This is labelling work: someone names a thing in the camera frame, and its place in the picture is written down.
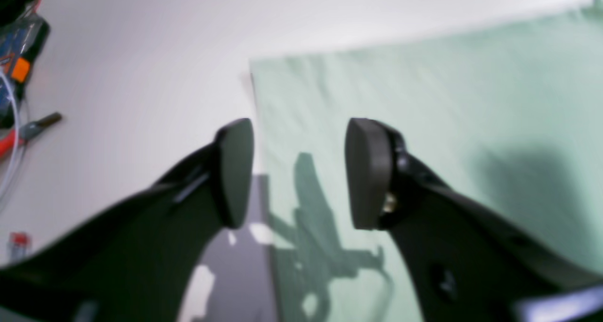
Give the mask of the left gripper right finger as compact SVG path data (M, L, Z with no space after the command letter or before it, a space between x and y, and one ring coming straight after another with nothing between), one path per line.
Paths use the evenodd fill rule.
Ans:
M600 322L602 277L448 186L401 132L351 118L352 223L388 232L426 322Z

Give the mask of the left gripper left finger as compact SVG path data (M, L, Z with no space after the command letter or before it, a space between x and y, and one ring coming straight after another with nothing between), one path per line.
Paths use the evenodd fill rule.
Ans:
M243 225L250 119L26 260L1 269L1 309L32 322L174 322L198 260Z

